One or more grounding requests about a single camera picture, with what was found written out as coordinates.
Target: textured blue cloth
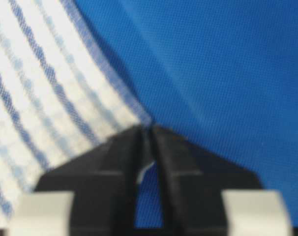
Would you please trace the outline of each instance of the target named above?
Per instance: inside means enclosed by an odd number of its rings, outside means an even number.
[[[76,4],[155,121],[254,170],[298,226],[298,0]],[[156,197],[137,226],[161,225]]]

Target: blue striped towel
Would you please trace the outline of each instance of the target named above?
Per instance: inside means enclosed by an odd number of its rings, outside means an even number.
[[[140,122],[71,0],[0,1],[0,228],[42,173]]]

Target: white fabric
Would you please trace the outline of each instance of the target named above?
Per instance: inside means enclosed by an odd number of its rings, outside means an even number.
[[[70,0],[0,0],[0,228],[39,176],[150,117]]]

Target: clamp jaw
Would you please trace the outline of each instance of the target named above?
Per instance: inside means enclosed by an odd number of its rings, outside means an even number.
[[[142,173],[153,161],[158,165],[163,228],[136,229],[137,189]],[[50,225],[45,219],[53,218],[42,217],[34,232],[32,226],[22,232],[22,222],[37,217],[36,213],[28,216],[28,206],[24,205],[32,201],[25,200],[10,224],[8,236],[35,235],[36,230],[43,231],[42,236],[293,235],[280,195],[262,190],[253,172],[160,126],[150,130],[135,126],[114,136],[44,174],[35,193],[25,198],[40,199],[41,194],[54,192],[73,196],[59,196],[64,203],[65,199],[73,199],[69,211],[61,215],[66,220],[57,226],[59,230],[46,234]],[[54,202],[51,206],[58,208]]]

